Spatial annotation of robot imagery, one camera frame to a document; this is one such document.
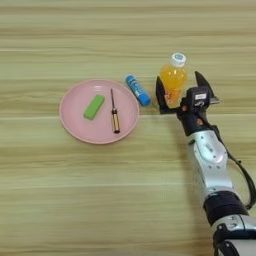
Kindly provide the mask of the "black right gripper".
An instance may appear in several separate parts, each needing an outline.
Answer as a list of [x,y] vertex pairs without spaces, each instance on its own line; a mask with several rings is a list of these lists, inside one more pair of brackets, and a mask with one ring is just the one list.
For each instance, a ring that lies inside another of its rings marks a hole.
[[[206,78],[198,71],[195,72],[196,82],[198,86],[205,86],[210,92],[210,97],[214,98],[214,92],[206,80]],[[156,80],[156,98],[161,114],[169,114],[170,109],[165,100],[165,90],[160,77]],[[206,116],[206,106],[200,106],[193,108],[190,106],[191,100],[187,97],[183,97],[180,106],[173,108],[172,111],[176,114],[178,120],[182,123],[186,136],[190,136],[196,132],[212,130],[216,134],[219,133],[219,129],[216,125],[212,125],[208,122]]]

